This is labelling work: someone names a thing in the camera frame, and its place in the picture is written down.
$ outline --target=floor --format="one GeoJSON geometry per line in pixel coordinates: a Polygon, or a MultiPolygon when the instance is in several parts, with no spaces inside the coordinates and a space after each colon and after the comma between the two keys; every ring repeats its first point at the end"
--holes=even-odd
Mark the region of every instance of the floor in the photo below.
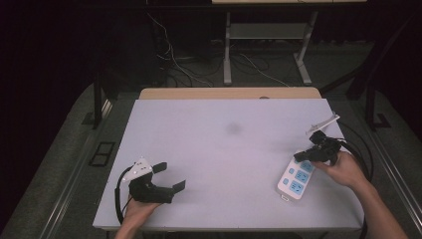
{"type": "MultiPolygon", "coordinates": [[[[179,66],[173,66],[168,71],[162,87],[225,87],[221,64],[222,43],[215,41],[213,46],[215,57],[208,61],[199,61],[189,53],[176,51],[175,60],[179,66]]],[[[233,43],[231,87],[301,87],[303,83],[292,57],[299,46],[299,42],[286,41],[233,43]]],[[[366,58],[371,47],[371,43],[363,42],[311,44],[305,63],[313,87],[322,88],[355,69],[366,58]]],[[[409,213],[412,202],[416,202],[414,207],[417,207],[418,202],[422,201],[422,176],[414,169],[422,168],[419,160],[422,156],[421,141],[382,94],[377,94],[376,112],[384,114],[391,127],[380,128],[377,132],[369,130],[363,122],[364,97],[358,101],[349,101],[344,95],[347,87],[348,84],[343,84],[324,97],[341,116],[340,127],[345,137],[356,142],[367,158],[370,153],[373,154],[373,184],[409,238],[422,238],[420,225],[418,227],[414,223],[414,217],[409,213]],[[369,150],[365,149],[362,140],[368,144],[369,150]],[[386,164],[385,158],[390,159],[393,164],[386,164]],[[404,184],[397,184],[391,179],[387,169],[394,166],[404,184]],[[413,201],[402,196],[403,187],[412,193],[413,198],[410,199],[414,199],[413,201]]],[[[108,101],[104,106],[104,120],[97,129],[84,123],[94,109],[93,86],[81,94],[1,238],[113,237],[113,232],[106,233],[94,228],[92,224],[116,149],[124,133],[125,124],[122,122],[127,121],[138,94],[139,92],[122,90],[116,99],[108,101]],[[105,167],[89,166],[95,150],[104,141],[115,143],[108,164],[105,167]]],[[[358,238],[360,234],[359,231],[296,233],[305,239],[351,239],[358,238]]],[[[175,238],[180,235],[166,236],[175,238]]],[[[208,236],[227,238],[228,235],[185,235],[191,238],[208,236]]],[[[266,235],[265,238],[295,238],[296,235],[291,236],[276,233],[266,235]]],[[[161,238],[163,235],[146,233],[143,237],[161,238]]]]}

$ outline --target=gray floor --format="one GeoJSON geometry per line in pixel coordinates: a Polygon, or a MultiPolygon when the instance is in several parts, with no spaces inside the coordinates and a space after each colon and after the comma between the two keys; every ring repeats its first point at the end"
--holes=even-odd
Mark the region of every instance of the gray floor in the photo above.
{"type": "MultiPolygon", "coordinates": [[[[368,43],[346,43],[342,45],[322,43],[311,45],[305,63],[313,80],[313,86],[323,87],[357,67],[367,56],[372,45],[368,43]]],[[[293,61],[292,53],[299,48],[294,42],[277,42],[259,47],[235,44],[232,47],[232,87],[282,87],[283,84],[267,78],[251,67],[249,59],[268,76],[283,81],[291,87],[303,85],[293,61]]],[[[193,87],[207,87],[198,81],[210,81],[214,87],[224,87],[221,45],[216,42],[216,57],[211,62],[192,62],[188,54],[177,53],[180,66],[191,70],[193,87]]],[[[189,85],[183,73],[170,71],[167,87],[189,85]]],[[[374,155],[375,173],[373,183],[385,203],[405,229],[410,238],[422,238],[408,213],[406,198],[398,193],[384,169],[383,158],[391,158],[410,188],[417,202],[422,201],[421,174],[414,168],[422,168],[422,146],[420,140],[409,129],[405,121],[391,107],[388,100],[377,95],[376,112],[384,114],[391,128],[371,132],[363,123],[364,98],[356,102],[345,96],[347,84],[326,95],[332,109],[341,116],[340,121],[353,128],[368,143],[374,155]]],[[[117,100],[105,108],[105,119],[98,129],[82,124],[94,108],[93,87],[90,86],[75,102],[67,120],[58,133],[42,165],[37,171],[26,194],[3,231],[1,238],[106,238],[106,233],[92,226],[99,200],[103,194],[113,157],[124,132],[125,123],[137,98],[136,92],[121,92],[117,100]],[[88,166],[88,161],[101,141],[116,143],[110,162],[106,167],[88,166]]],[[[368,155],[360,139],[345,126],[341,127],[345,137],[356,142],[363,155],[368,155]]],[[[298,232],[303,238],[319,238],[322,232],[298,232]]],[[[329,232],[324,238],[358,238],[359,231],[329,232]]]]}

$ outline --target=dark background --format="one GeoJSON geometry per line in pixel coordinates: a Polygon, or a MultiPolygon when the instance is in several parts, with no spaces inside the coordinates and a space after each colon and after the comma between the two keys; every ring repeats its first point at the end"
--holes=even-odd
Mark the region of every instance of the dark background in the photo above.
{"type": "MultiPolygon", "coordinates": [[[[385,43],[403,19],[415,11],[421,13],[415,7],[418,2],[368,0],[363,9],[320,12],[313,40],[385,43]]],[[[271,20],[271,16],[260,18],[271,20]]],[[[377,81],[378,88],[420,138],[421,16],[408,24],[374,76],[382,79],[377,81]]],[[[202,58],[208,56],[209,40],[222,38],[224,29],[217,26],[224,24],[224,17],[221,12],[160,14],[174,44],[202,58]]],[[[238,18],[249,21],[257,17],[246,13],[238,18]]],[[[2,230],[73,103],[95,76],[102,76],[105,92],[113,98],[125,89],[157,86],[161,75],[155,57],[160,36],[139,9],[87,9],[72,1],[2,0],[0,30],[2,230]]]]}

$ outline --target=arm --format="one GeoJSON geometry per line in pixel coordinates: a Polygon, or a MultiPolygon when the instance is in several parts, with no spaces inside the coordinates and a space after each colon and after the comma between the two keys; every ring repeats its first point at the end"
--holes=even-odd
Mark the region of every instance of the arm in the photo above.
{"type": "Polygon", "coordinates": [[[148,219],[159,203],[142,203],[131,199],[127,204],[123,222],[115,234],[115,239],[130,239],[148,219]]]}
{"type": "Polygon", "coordinates": [[[334,166],[328,166],[322,162],[314,162],[314,166],[324,171],[337,183],[349,187],[356,194],[365,213],[371,238],[407,238],[350,153],[339,152],[338,161],[334,166]]]}

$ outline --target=human hand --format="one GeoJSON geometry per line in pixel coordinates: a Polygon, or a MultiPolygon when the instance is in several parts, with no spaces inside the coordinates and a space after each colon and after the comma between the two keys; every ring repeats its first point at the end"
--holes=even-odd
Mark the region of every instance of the human hand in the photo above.
{"type": "Polygon", "coordinates": [[[337,154],[337,163],[333,166],[328,166],[320,161],[313,162],[313,165],[328,174],[335,182],[352,190],[362,183],[368,182],[356,159],[345,151],[340,151],[337,154]]]}
{"type": "Polygon", "coordinates": [[[132,238],[139,227],[148,219],[152,212],[161,203],[143,203],[134,199],[129,199],[126,207],[126,214],[123,222],[115,235],[115,239],[132,238]]]}

